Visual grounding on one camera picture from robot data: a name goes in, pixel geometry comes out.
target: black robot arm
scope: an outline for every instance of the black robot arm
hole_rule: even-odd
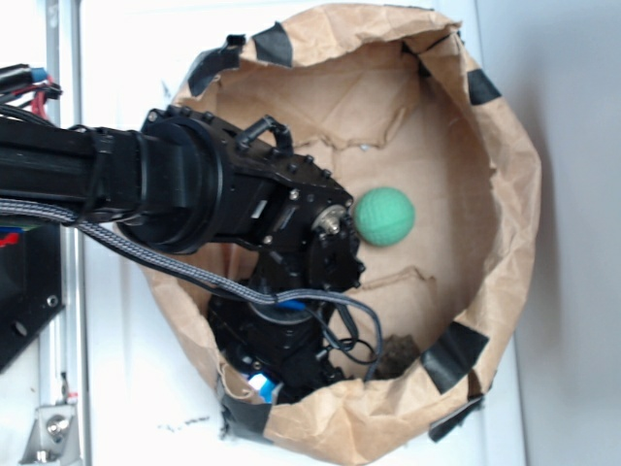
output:
[[[259,139],[272,132],[271,146]],[[352,197],[309,155],[295,154],[286,126],[265,116],[242,130],[211,113],[151,111],[140,132],[63,130],[0,117],[0,198],[70,209],[77,222],[116,222],[133,242],[191,253],[207,242],[259,251],[247,286],[346,291],[363,264],[348,209]],[[256,306],[213,299],[209,321],[229,361],[279,385],[297,401],[343,379],[327,358],[325,326],[344,306],[325,302]]]

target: black tape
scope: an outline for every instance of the black tape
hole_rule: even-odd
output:
[[[468,92],[472,105],[483,105],[502,95],[480,68],[468,72]]]
[[[446,393],[472,370],[489,338],[452,322],[420,360],[440,393]]]
[[[271,404],[251,405],[227,394],[221,396],[220,404],[227,431],[230,430],[243,439],[269,443],[263,437],[263,431],[268,422]]]
[[[279,22],[270,29],[252,36],[256,45],[256,58],[275,65],[291,68],[293,63],[293,47],[289,36]]]
[[[196,57],[187,78],[193,96],[203,93],[215,75],[223,70],[240,67],[240,53],[245,44],[245,36],[230,35],[220,49],[206,50]]]
[[[473,398],[456,412],[431,424],[429,428],[429,438],[434,442],[439,442],[446,437],[451,430],[461,425],[470,413],[480,410],[482,406],[482,395]]]

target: green ball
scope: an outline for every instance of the green ball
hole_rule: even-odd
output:
[[[378,187],[358,201],[353,213],[356,230],[374,246],[391,246],[403,240],[416,212],[408,197],[394,187]]]

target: white surface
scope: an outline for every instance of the white surface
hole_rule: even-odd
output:
[[[620,464],[621,3],[478,7],[490,78],[543,162],[538,257],[517,331],[529,463]]]
[[[39,406],[39,344],[0,375],[0,465],[21,460]]]
[[[321,2],[83,3],[84,122],[135,129],[148,109],[167,104],[163,84],[174,93],[200,51],[219,47],[229,33],[251,35]],[[468,17],[464,37],[479,57],[474,2],[441,5],[450,16],[452,7],[454,17]],[[138,268],[90,241],[85,251],[95,466],[216,457],[232,464],[250,458],[255,464],[318,464],[283,449],[220,440],[219,406],[157,311]],[[378,464],[523,465],[512,347],[486,405],[441,443],[423,436]]]

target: brown paper bag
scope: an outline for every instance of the brown paper bag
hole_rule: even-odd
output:
[[[262,404],[227,365],[203,316],[208,293],[147,272],[205,381],[229,410],[259,407],[259,428],[279,446],[367,463],[490,388],[531,278],[540,166],[458,28],[415,8],[318,7],[205,53],[176,98],[239,127],[271,115],[355,197],[389,185],[416,206],[401,243],[361,248],[367,272],[350,294],[375,308],[384,338],[411,336],[422,354],[402,376],[336,383],[294,405]],[[251,253],[223,245],[183,260],[234,279],[253,265]],[[373,341],[372,326],[358,323]]]

